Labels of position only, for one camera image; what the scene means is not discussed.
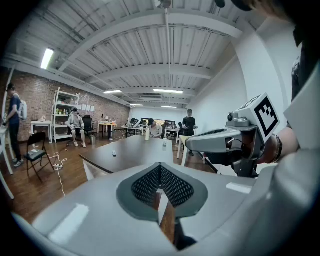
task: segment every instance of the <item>shelving unit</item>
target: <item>shelving unit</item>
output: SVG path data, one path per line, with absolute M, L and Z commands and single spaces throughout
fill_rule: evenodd
M 60 87 L 58 90 L 55 91 L 54 93 L 54 99 L 53 99 L 53 104 L 52 104 L 52 117 L 53 117 L 53 122 L 52 122 L 52 134 L 53 134 L 53 139 L 54 142 L 57 143 L 57 140 L 59 139 L 66 139 L 66 138 L 71 138 L 71 135 L 68 135 L 66 133 L 61 133 L 59 132 L 60 128 L 67 128 L 67 125 L 61 125 L 57 124 L 57 120 L 61 120 L 61 118 L 66 119 L 69 115 L 68 114 L 57 114 L 57 107 L 62 107 L 64 110 L 68 110 L 68 113 L 71 113 L 73 108 L 77 107 L 77 104 L 79 103 L 79 96 L 80 94 L 71 94 L 68 92 L 64 92 L 60 90 Z M 75 104 L 67 104 L 67 103 L 58 103 L 59 98 L 68 98 L 68 99 L 74 99 Z

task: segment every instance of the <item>bottle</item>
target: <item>bottle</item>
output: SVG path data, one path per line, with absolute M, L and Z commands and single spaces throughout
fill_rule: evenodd
M 145 140 L 148 141 L 150 138 L 150 130 L 149 127 L 145 130 Z

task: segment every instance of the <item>ceiling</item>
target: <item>ceiling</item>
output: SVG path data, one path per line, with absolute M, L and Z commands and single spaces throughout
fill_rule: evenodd
M 57 76 L 101 94 L 121 90 L 110 97 L 123 104 L 185 108 L 215 76 L 230 38 L 241 35 L 237 20 L 256 28 L 263 22 L 225 2 L 220 9 L 214 0 L 173 0 L 168 58 L 165 10 L 154 0 L 43 1 L 12 36 L 5 58 L 39 67 L 52 48 L 48 70 Z

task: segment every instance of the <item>shoe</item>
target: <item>shoe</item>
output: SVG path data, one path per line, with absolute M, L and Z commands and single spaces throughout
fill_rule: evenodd
M 16 163 L 18 162 L 18 159 L 15 158 L 15 159 L 12 160 L 12 162 L 13 162 L 14 164 L 16 164 Z
M 14 167 L 19 167 L 20 165 L 22 165 L 22 160 L 20 160 L 20 161 L 18 161 L 18 162 L 16 162 L 16 164 L 14 164 L 13 166 Z

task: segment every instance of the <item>desk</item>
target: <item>desk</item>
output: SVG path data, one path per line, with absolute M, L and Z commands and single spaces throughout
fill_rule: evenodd
M 186 139 L 189 138 L 189 136 L 182 136 L 180 135 L 180 140 L 179 140 L 179 146 L 178 146 L 178 154 L 176 156 L 176 158 L 179 159 L 179 155 L 180 155 L 180 148 L 181 148 L 181 142 L 184 145 L 184 150 L 183 150 L 183 157 L 182 157 L 182 166 L 185 166 L 186 164 L 186 159 L 187 159 L 187 153 L 188 153 L 188 149 L 186 147 Z
M 128 130 L 134 130 L 134 135 L 136 135 L 137 130 L 142 130 L 142 135 L 144 135 L 144 127 L 139 127 L 139 128 L 132 128 L 132 127 L 127 127 L 125 125 L 121 126 L 121 128 L 126 129 L 125 137 L 128 138 Z
M 52 122 L 51 121 L 32 121 L 31 122 L 31 132 L 34 134 L 34 126 L 35 127 L 43 127 L 43 126 L 48 126 L 48 138 L 50 143 L 52 143 Z
M 0 156 L 1 156 L 2 152 L 3 152 L 3 147 L 0 147 Z M 1 170 L 0 170 L 0 180 L 1 180 L 1 182 L 2 182 L 2 184 L 3 184 L 3 186 L 4 186 L 4 188 L 5 188 L 5 191 L 8 193 L 9 197 L 10 197 L 11 199 L 14 199 L 15 197 L 14 197 L 14 195 L 12 194 L 10 188 L 8 187 L 8 185 L 7 185 L 6 181 L 5 181 L 4 176 L 2 175 Z
M 173 163 L 172 141 L 168 140 L 166 146 L 163 142 L 159 138 L 145 140 L 144 136 L 134 135 L 80 154 L 86 177 L 89 181 L 95 175 L 104 176 L 149 163 Z
M 111 139 L 111 129 L 112 129 L 112 126 L 116 126 L 115 123 L 111 123 L 111 122 L 108 122 L 108 123 L 101 123 L 101 122 L 98 122 L 98 134 L 99 134 L 99 126 L 102 126 L 102 137 L 104 137 L 104 127 L 108 127 L 108 128 L 105 128 L 106 130 L 108 129 L 108 139 L 110 140 Z
M 14 172 L 11 169 L 10 161 L 9 161 L 7 151 L 6 151 L 6 133 L 8 131 L 9 131 L 8 127 L 1 127 L 0 128 L 0 138 L 1 138 L 1 147 L 2 147 L 2 152 L 4 155 L 5 163 L 6 163 L 6 166 L 8 167 L 9 173 L 12 175 L 12 174 L 14 174 Z M 9 140 L 9 149 L 10 149 L 11 157 L 12 157 L 12 159 L 14 159 L 14 153 L 13 153 L 12 147 L 11 147 L 10 136 L 8 136 L 8 140 Z
M 178 135 L 179 135 L 179 132 L 180 132 L 180 129 L 176 128 L 176 129 L 168 129 L 168 128 L 165 128 L 164 129 L 164 136 L 167 137 L 167 132 L 175 132 L 176 133 L 176 140 L 175 140 L 175 143 L 178 142 Z

